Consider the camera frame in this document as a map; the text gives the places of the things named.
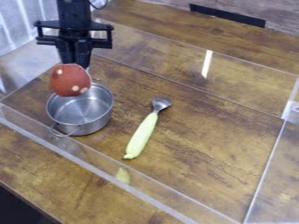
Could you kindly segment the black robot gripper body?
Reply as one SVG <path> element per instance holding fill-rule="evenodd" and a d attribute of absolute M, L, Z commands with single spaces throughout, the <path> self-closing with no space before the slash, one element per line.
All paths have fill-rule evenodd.
<path fill-rule="evenodd" d="M 58 41 L 85 39 L 92 47 L 110 49 L 113 26 L 94 22 L 90 17 L 90 8 L 101 10 L 106 4 L 96 7 L 89 0 L 56 0 L 56 4 L 58 19 L 33 23 L 37 44 L 57 46 Z"/>

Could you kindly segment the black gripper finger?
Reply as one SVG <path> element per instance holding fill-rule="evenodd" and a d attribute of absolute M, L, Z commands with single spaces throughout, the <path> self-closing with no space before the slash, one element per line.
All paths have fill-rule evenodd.
<path fill-rule="evenodd" d="M 89 67 L 90 52 L 92 44 L 89 42 L 74 43 L 76 64 L 78 64 L 84 69 Z"/>
<path fill-rule="evenodd" d="M 73 46 L 72 43 L 65 41 L 57 42 L 57 50 L 60 55 L 60 60 L 62 64 L 69 64 L 74 62 L 74 55 L 73 55 Z"/>

